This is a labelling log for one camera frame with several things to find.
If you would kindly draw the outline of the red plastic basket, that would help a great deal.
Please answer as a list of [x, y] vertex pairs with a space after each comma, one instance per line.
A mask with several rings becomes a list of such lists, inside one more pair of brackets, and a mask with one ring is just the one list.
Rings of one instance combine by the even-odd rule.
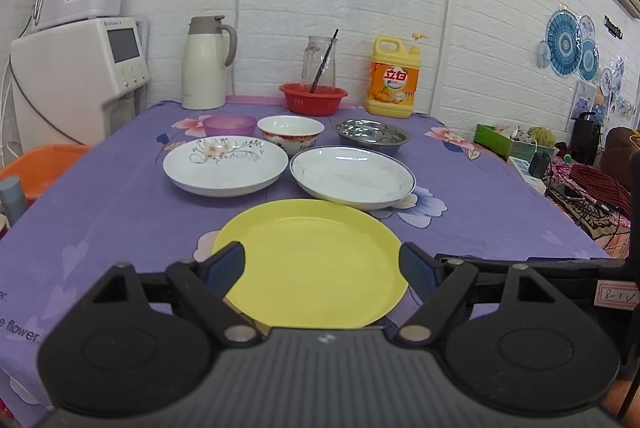
[[314, 92], [309, 84], [300, 83], [285, 83], [279, 89], [288, 110], [305, 116], [333, 115], [348, 96], [345, 89], [326, 85], [318, 85]]

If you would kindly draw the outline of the black power adapter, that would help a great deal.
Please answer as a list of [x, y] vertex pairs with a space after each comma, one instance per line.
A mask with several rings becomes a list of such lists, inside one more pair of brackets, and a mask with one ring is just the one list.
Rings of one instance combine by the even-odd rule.
[[541, 179], [547, 173], [550, 164], [550, 156], [547, 152], [536, 151], [529, 163], [528, 174], [534, 178]]

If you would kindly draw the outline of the yellow detergent bottle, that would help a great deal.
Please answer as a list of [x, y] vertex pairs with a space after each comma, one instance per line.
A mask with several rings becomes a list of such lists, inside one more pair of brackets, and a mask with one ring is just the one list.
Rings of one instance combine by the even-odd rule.
[[414, 107], [421, 69], [420, 40], [412, 34], [409, 47], [397, 37], [378, 36], [372, 45], [370, 81], [364, 107], [372, 115], [408, 118]]

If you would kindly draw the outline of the red woven mat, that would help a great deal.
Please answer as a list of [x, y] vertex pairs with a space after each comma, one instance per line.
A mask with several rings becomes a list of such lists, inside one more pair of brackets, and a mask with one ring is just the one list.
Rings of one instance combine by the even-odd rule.
[[615, 208], [631, 219], [631, 195], [615, 178], [604, 174], [599, 168], [575, 163], [570, 169], [570, 179], [597, 201]]

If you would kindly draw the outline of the white plate blue rim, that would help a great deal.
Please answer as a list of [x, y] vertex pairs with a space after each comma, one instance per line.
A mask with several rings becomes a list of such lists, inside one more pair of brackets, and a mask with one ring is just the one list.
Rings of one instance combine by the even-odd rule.
[[416, 188], [416, 176], [404, 163], [359, 148], [309, 149], [293, 156], [288, 167], [309, 195], [360, 211], [391, 207]]

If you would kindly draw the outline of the purple plastic bowl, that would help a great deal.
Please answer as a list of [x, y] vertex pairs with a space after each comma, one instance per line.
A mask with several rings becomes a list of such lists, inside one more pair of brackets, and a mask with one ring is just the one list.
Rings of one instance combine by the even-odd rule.
[[207, 137], [253, 136], [257, 119], [245, 114], [216, 114], [204, 118], [202, 124]]

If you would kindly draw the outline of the orange plastic stool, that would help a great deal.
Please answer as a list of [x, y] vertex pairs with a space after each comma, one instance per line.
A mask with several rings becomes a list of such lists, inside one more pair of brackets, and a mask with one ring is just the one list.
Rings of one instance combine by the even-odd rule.
[[20, 178], [27, 203], [32, 204], [90, 150], [88, 145], [43, 145], [28, 151], [2, 168], [1, 178]]

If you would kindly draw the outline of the yellow plastic plate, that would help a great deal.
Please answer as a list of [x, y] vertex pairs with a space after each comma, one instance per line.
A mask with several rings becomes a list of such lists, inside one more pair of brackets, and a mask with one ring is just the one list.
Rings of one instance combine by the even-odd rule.
[[239, 242], [245, 268], [226, 297], [269, 327], [358, 328], [385, 317], [408, 289], [400, 240], [355, 208], [309, 199], [243, 211], [214, 247]]

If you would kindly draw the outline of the purple floral tablecloth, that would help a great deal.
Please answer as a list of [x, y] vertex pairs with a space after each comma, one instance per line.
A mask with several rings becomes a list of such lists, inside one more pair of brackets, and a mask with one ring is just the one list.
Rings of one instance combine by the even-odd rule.
[[[304, 191], [290, 174], [256, 193], [211, 199], [175, 187], [163, 170], [173, 143], [187, 141], [201, 113], [165, 101], [76, 162], [1, 242], [1, 398], [17, 421], [47, 413], [37, 375], [40, 341], [115, 263], [141, 272], [207, 255], [235, 215]], [[381, 211], [399, 240], [432, 255], [494, 260], [600, 258], [588, 235], [487, 151], [470, 159], [442, 141], [442, 123], [416, 114], [398, 156], [416, 176], [416, 203]]]

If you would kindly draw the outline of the black straw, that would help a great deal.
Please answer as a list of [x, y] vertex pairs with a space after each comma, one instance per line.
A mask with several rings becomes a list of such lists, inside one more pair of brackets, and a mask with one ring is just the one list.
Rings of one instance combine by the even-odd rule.
[[333, 36], [332, 36], [332, 38], [331, 38], [331, 40], [330, 40], [330, 42], [329, 42], [329, 46], [328, 46], [328, 48], [326, 48], [326, 53], [324, 54], [324, 56], [323, 56], [323, 58], [322, 58], [322, 61], [321, 61], [321, 63], [320, 63], [320, 66], [318, 67], [317, 74], [316, 74], [316, 76], [314, 77], [314, 82], [311, 84], [310, 92], [311, 92], [312, 94], [313, 94], [314, 92], [316, 92], [317, 87], [318, 87], [318, 85], [319, 85], [320, 78], [321, 78], [321, 76], [322, 76], [322, 74], [323, 74], [324, 70], [326, 70], [326, 63], [328, 63], [328, 61], [329, 61], [329, 58], [330, 58], [330, 55], [331, 55], [332, 48], [333, 48], [333, 46], [334, 46], [334, 44], [335, 44], [335, 40], [337, 39], [337, 34], [338, 34], [338, 32], [340, 32], [340, 29], [336, 29], [336, 30], [335, 30], [335, 32], [333, 33]]

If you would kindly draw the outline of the white bowl red pattern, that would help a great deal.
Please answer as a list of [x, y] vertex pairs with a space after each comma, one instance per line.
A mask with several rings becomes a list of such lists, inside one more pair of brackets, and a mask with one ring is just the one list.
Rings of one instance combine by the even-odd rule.
[[324, 125], [315, 119], [297, 115], [272, 115], [257, 122], [265, 141], [277, 144], [288, 157], [310, 149], [324, 132]]

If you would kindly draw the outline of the white countertop appliance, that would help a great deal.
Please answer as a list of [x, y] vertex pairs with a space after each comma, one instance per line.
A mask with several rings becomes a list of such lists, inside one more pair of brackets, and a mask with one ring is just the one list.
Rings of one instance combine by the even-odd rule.
[[24, 152], [95, 145], [146, 108], [144, 17], [78, 21], [13, 40], [10, 74]]

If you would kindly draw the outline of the stainless steel bowl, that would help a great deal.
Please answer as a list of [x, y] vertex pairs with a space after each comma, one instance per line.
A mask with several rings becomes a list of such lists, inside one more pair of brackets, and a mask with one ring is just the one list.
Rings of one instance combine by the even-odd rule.
[[409, 134], [399, 127], [373, 119], [349, 118], [333, 125], [341, 144], [395, 156], [409, 142]]

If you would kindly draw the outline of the white floral plate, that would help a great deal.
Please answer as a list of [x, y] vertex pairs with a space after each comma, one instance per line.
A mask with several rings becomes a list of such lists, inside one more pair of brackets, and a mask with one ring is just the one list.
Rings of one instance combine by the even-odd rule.
[[255, 193], [276, 182], [287, 168], [288, 155], [277, 144], [245, 136], [193, 140], [163, 160], [164, 173], [176, 187], [206, 197]]

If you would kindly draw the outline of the blue fan wall decoration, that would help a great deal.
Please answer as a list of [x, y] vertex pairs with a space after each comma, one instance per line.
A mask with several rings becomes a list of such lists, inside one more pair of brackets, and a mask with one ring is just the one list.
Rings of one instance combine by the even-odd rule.
[[537, 66], [561, 77], [594, 83], [600, 71], [596, 25], [588, 14], [559, 9], [549, 18], [537, 49]]

